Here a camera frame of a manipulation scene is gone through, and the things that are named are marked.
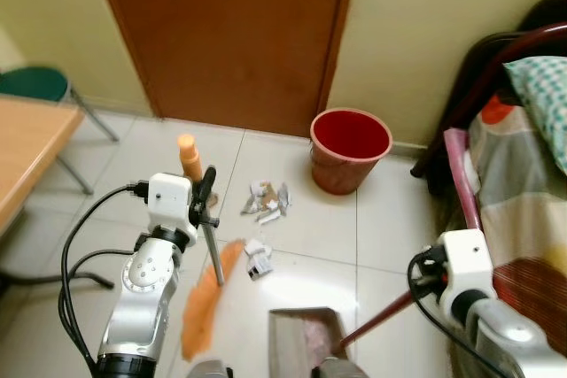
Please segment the brown wooden door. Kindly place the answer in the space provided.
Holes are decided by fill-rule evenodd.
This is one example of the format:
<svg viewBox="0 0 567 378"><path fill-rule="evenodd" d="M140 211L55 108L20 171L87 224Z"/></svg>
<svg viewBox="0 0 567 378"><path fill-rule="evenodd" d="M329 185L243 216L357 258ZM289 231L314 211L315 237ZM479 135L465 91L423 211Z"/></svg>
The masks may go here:
<svg viewBox="0 0 567 378"><path fill-rule="evenodd" d="M155 115L305 136L351 0L108 0Z"/></svg>

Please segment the green seat metal stool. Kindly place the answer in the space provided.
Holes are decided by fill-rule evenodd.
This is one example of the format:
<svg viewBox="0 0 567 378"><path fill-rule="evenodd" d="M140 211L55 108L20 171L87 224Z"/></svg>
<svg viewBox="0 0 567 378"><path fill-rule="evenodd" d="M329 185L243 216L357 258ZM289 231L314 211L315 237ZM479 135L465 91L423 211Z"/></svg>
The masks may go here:
<svg viewBox="0 0 567 378"><path fill-rule="evenodd" d="M72 80L64 72L49 66L21 66L16 69L0 72L0 94L44 100L44 102L62 104L65 100L77 105L100 127L106 138L119 142L119 136L107 126L97 112L81 98Z"/></svg>

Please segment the green white checked pillow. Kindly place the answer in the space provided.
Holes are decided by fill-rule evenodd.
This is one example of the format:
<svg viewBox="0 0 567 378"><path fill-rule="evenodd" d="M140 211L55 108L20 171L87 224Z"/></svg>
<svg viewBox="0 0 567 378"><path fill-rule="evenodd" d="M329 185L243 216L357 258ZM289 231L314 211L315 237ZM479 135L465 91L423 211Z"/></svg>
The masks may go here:
<svg viewBox="0 0 567 378"><path fill-rule="evenodd" d="M503 67L560 171L566 172L567 56L527 56L503 63Z"/></svg>

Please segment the light wooden table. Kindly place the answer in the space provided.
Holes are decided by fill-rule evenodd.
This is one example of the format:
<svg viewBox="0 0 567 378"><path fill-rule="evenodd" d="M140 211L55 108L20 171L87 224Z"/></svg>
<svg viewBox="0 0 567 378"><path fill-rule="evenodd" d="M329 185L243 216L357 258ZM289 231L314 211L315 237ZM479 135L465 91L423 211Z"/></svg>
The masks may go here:
<svg viewBox="0 0 567 378"><path fill-rule="evenodd" d="M74 106L0 95L0 234L81 122Z"/></svg>

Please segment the crumpled paper wrapper pile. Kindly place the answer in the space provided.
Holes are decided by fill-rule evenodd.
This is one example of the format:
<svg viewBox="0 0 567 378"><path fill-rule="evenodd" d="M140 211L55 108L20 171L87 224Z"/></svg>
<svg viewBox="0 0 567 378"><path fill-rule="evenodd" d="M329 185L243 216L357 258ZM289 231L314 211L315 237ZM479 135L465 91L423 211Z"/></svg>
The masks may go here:
<svg viewBox="0 0 567 378"><path fill-rule="evenodd" d="M276 185L271 181L260 180L250 184L250 197L240 215L254 216L256 224L266 225L287 216L289 207L291 193L286 183Z"/></svg>

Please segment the grey left robot foot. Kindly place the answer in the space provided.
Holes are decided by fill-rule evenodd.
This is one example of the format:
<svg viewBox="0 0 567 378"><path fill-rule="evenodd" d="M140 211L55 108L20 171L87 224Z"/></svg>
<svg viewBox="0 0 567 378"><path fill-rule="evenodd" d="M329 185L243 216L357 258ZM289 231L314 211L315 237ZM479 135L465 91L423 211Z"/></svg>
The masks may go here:
<svg viewBox="0 0 567 378"><path fill-rule="evenodd" d="M185 378L234 378L232 369L222 360L203 360L190 367Z"/></svg>

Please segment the grey dustpan with red handle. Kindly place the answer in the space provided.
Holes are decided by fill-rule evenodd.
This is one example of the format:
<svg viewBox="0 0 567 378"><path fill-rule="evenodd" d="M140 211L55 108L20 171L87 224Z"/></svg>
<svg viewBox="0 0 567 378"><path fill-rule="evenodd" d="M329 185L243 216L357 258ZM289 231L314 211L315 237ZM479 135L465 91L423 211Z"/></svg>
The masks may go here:
<svg viewBox="0 0 567 378"><path fill-rule="evenodd" d="M328 357L352 361L349 347L418 300L410 290L353 332L348 332L339 306L288 306L268 311L268 378L309 378ZM381 378L358 366L366 378Z"/></svg>

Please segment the grey robot foot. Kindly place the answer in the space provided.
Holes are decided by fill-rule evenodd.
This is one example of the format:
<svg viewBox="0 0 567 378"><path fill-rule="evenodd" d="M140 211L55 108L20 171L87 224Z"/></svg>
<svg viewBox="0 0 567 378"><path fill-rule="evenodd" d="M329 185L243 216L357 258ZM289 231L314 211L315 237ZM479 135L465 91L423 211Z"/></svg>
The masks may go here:
<svg viewBox="0 0 567 378"><path fill-rule="evenodd" d="M328 357L313 367L309 378L366 378L366 375L352 361Z"/></svg>
<svg viewBox="0 0 567 378"><path fill-rule="evenodd" d="M222 360L203 360L190 367L185 378L234 378L232 369Z"/></svg>

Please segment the patterned grey orange bed blanket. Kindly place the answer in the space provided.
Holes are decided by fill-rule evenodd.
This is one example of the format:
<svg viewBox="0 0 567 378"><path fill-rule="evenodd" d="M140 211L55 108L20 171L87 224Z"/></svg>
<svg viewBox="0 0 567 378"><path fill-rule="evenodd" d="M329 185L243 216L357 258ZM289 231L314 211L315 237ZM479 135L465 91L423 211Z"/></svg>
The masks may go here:
<svg viewBox="0 0 567 378"><path fill-rule="evenodd" d="M563 171L515 95L498 91L466 128L499 298L567 352L567 203ZM450 229L467 228L453 188Z"/></svg>

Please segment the pink bed side rail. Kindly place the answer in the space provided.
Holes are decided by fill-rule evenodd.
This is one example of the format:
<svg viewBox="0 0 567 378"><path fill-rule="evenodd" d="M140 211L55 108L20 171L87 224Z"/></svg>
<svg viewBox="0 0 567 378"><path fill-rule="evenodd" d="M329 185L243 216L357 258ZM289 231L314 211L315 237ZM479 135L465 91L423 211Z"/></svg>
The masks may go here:
<svg viewBox="0 0 567 378"><path fill-rule="evenodd" d="M461 204L466 226L482 231L483 225L479 219L477 201L479 180L471 162L469 132L465 128L449 128L443 131L443 143L448 156L451 179L454 181L454 190Z"/></svg>

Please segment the grey right robot foot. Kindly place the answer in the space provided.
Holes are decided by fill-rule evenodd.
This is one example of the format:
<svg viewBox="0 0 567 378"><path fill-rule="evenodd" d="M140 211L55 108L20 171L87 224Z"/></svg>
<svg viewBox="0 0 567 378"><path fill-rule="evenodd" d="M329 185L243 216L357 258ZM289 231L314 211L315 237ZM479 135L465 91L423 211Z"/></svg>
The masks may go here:
<svg viewBox="0 0 567 378"><path fill-rule="evenodd" d="M366 375L352 361L328 357L313 367L309 378L366 378Z"/></svg>

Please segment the red plastic bucket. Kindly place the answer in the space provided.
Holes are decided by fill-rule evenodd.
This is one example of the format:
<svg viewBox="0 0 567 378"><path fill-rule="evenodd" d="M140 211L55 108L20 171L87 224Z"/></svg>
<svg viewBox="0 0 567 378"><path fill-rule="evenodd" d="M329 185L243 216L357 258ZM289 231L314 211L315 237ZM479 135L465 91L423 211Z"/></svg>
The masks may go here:
<svg viewBox="0 0 567 378"><path fill-rule="evenodd" d="M371 112L329 108L309 124L311 176L329 195L352 195L392 152L392 131Z"/></svg>

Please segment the orange broom with metal handle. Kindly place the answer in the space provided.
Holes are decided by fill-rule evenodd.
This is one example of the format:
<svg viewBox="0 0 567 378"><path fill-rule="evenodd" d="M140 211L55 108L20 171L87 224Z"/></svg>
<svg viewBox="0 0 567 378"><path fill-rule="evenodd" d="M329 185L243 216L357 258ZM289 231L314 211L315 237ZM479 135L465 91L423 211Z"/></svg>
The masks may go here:
<svg viewBox="0 0 567 378"><path fill-rule="evenodd" d="M183 175L193 183L193 196L198 195L198 183L206 168L202 165L196 139L190 134L179 135L177 144ZM201 226L201 232L204 244L209 249L212 265L204 270L198 284L190 290L186 298L181 337L181 357L185 361L190 361L210 349L214 337L216 306L221 300L224 282L232 267L235 267L239 250L243 248L243 245L237 242L228 244L226 248L219 248L216 244L215 229Z"/></svg>

